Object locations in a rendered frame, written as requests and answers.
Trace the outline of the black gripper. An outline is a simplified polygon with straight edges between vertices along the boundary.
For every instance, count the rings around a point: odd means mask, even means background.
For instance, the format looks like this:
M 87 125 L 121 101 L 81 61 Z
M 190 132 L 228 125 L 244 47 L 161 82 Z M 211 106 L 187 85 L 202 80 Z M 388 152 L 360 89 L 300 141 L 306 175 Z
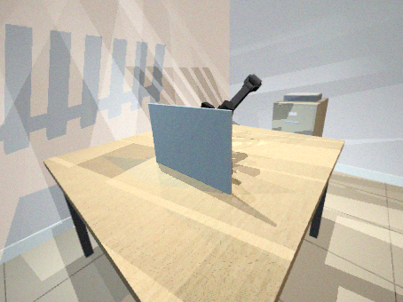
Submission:
M 215 108 L 214 106 L 212 106 L 210 103 L 208 102 L 202 102 L 201 107 L 205 107 L 205 108 Z

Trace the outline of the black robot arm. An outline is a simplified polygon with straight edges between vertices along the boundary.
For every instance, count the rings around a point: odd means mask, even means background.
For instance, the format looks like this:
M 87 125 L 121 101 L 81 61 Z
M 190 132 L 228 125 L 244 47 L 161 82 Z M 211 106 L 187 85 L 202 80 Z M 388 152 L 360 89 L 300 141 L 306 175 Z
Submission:
M 256 91 L 262 84 L 261 80 L 253 75 L 249 75 L 245 81 L 242 88 L 236 93 L 236 95 L 230 100 L 225 100 L 221 106 L 217 109 L 225 109 L 234 111 L 241 102 L 246 98 L 246 96 L 253 91 Z

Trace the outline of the black flat panel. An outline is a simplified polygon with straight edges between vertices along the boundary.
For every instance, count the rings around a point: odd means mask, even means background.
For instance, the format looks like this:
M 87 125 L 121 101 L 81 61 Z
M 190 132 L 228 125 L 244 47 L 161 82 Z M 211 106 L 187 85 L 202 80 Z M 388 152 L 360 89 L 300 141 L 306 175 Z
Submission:
M 233 111 L 148 103 L 156 162 L 232 193 Z

